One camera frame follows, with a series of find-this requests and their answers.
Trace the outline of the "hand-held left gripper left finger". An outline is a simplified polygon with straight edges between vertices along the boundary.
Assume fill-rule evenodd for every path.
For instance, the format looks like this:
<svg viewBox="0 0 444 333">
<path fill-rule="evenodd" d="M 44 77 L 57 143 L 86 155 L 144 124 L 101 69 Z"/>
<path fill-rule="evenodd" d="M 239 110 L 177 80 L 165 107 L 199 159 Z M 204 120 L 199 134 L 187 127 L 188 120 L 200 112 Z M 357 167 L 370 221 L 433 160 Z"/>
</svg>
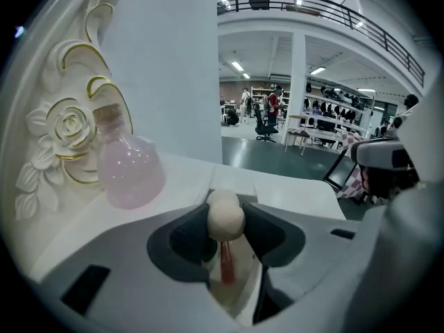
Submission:
<svg viewBox="0 0 444 333">
<path fill-rule="evenodd" d="M 210 293 L 216 250 L 206 205 L 119 225 L 80 247 L 39 284 L 76 332 L 236 332 Z"/>
</svg>

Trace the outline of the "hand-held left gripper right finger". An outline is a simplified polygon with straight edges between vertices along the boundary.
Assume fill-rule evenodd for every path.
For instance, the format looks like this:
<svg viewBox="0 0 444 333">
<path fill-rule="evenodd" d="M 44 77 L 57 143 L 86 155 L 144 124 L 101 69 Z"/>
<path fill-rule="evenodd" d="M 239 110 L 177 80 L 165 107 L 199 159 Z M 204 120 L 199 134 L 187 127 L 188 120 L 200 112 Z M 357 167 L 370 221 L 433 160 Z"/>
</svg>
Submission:
<svg viewBox="0 0 444 333">
<path fill-rule="evenodd" d="M 328 219 L 244 205 L 244 234 L 262 264 L 253 332 L 344 332 L 375 245 L 375 217 Z"/>
</svg>

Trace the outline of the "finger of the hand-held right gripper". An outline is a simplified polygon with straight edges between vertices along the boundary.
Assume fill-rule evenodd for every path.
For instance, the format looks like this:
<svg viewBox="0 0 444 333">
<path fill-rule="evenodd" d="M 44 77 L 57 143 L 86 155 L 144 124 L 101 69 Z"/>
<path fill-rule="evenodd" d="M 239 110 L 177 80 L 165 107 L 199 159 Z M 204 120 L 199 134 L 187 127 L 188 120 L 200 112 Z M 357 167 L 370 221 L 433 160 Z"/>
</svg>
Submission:
<svg viewBox="0 0 444 333">
<path fill-rule="evenodd" d="M 388 171 L 414 169 L 406 149 L 396 139 L 372 139 L 356 142 L 350 147 L 350 158 L 359 166 Z"/>
</svg>

